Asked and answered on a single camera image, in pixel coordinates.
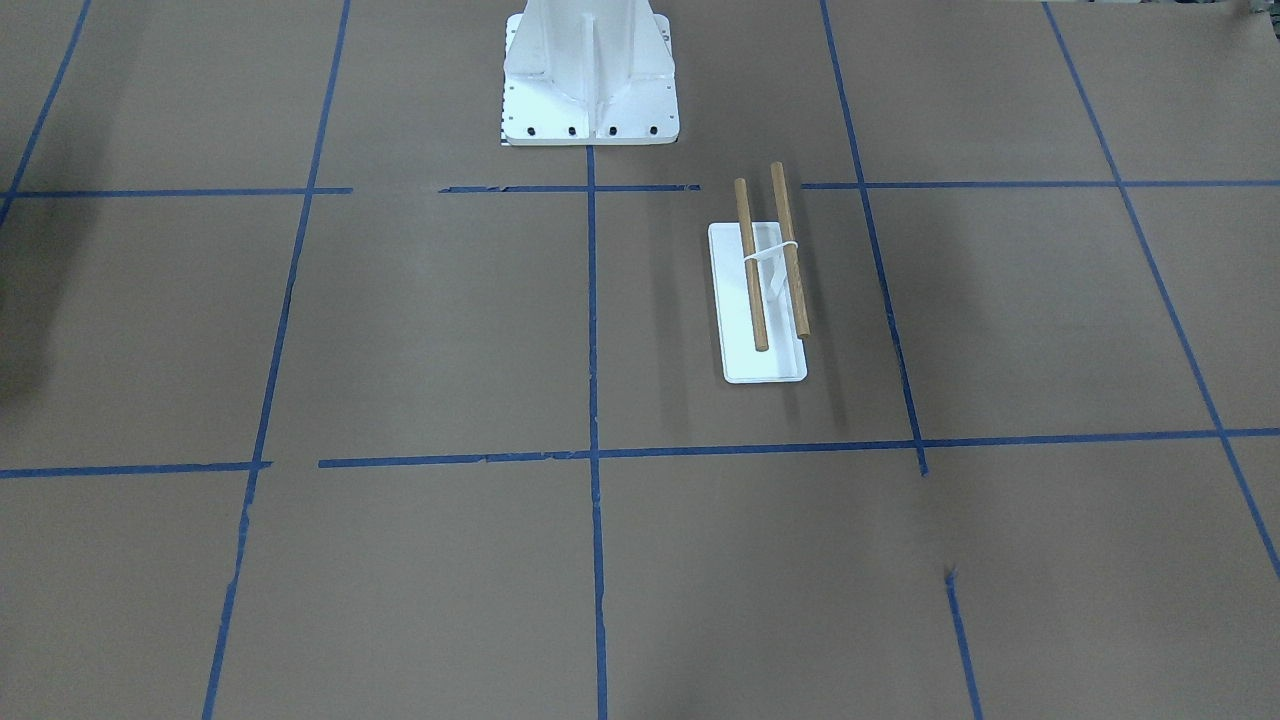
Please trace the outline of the taller wooden rack rod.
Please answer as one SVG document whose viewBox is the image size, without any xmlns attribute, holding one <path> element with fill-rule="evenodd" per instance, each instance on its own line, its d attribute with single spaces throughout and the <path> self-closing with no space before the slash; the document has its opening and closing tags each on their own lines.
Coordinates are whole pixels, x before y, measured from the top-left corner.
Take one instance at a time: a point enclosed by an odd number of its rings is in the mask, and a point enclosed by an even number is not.
<svg viewBox="0 0 1280 720">
<path fill-rule="evenodd" d="M 788 182 L 782 161 L 771 163 L 771 183 L 774 196 L 776 211 L 778 215 L 780 233 L 782 238 L 783 265 L 788 296 L 792 309 L 794 327 L 799 340 L 808 340 L 812 336 L 812 323 L 806 305 L 806 291 L 803 281 L 797 252 L 797 237 L 795 229 L 792 204 L 788 191 Z"/>
</svg>

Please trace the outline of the shorter wooden rack rod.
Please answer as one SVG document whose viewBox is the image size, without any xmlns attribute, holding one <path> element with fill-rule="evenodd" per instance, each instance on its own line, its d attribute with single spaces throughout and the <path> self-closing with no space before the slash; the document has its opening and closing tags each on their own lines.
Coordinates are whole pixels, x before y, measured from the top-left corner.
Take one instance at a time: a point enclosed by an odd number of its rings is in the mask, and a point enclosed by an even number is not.
<svg viewBox="0 0 1280 720">
<path fill-rule="evenodd" d="M 748 182 L 739 177 L 733 181 L 735 209 L 739 223 L 740 246 L 742 260 L 756 251 L 754 223 L 750 209 Z M 771 348 L 765 324 L 765 307 L 762 297 L 762 287 L 754 265 L 744 266 L 745 286 L 748 293 L 748 307 L 751 323 L 753 347 L 756 352 L 765 352 Z"/>
</svg>

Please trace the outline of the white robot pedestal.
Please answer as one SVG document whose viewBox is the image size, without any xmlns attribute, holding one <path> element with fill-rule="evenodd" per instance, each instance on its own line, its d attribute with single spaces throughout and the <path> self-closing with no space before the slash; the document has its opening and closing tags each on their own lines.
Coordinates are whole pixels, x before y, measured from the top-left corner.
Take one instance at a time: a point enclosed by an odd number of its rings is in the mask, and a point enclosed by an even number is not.
<svg viewBox="0 0 1280 720">
<path fill-rule="evenodd" d="M 677 142 L 671 24 L 649 1 L 527 1 L 504 41 L 503 145 Z"/>
</svg>

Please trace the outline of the white rack centre bracket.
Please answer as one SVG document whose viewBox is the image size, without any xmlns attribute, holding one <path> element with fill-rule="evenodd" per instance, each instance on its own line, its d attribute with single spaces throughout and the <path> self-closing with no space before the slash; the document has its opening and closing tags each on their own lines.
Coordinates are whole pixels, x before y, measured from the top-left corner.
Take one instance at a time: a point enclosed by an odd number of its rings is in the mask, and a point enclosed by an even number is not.
<svg viewBox="0 0 1280 720">
<path fill-rule="evenodd" d="M 783 241 L 744 258 L 744 264 L 756 270 L 763 299 L 792 302 L 791 259 L 796 251 L 796 241 Z"/>
</svg>

